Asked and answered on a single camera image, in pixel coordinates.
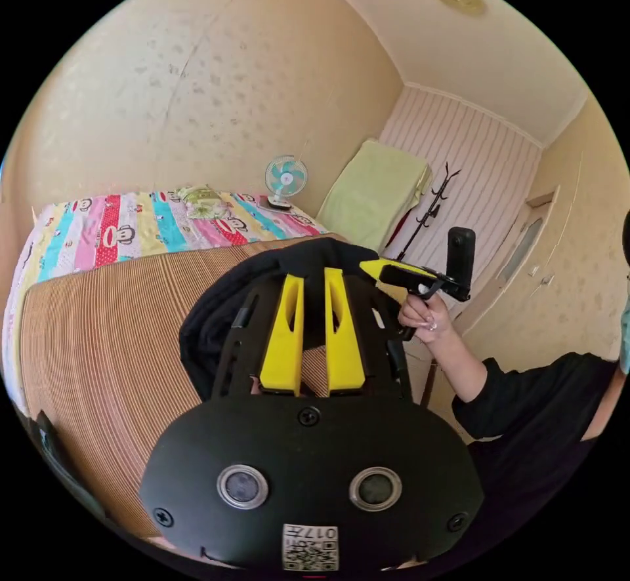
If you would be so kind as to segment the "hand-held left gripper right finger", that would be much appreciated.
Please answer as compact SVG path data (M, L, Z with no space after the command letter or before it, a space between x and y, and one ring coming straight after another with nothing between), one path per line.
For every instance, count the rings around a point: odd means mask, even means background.
M324 269L324 324L328 392L360 391L366 376L340 269Z

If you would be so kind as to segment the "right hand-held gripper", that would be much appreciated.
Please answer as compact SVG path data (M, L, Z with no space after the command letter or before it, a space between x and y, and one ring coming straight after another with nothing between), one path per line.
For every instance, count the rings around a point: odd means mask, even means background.
M439 292L460 302L466 302L470 298L471 265L448 265L446 272L441 273L388 258L377 258L361 261L359 267L372 279L405 289L410 296L419 298L424 303Z

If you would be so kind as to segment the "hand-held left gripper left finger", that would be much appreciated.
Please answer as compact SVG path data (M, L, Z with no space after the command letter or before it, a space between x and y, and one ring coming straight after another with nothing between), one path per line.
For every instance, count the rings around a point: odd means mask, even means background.
M259 374L259 383L263 391L300 394L304 319L304 280L287 275L282 285Z

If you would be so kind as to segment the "person's right hand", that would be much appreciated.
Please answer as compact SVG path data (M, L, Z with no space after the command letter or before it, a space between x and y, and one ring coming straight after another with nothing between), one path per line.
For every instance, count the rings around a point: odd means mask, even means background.
M398 322L425 344L442 340L454 332L448 308L439 292L426 300L408 293L398 312Z

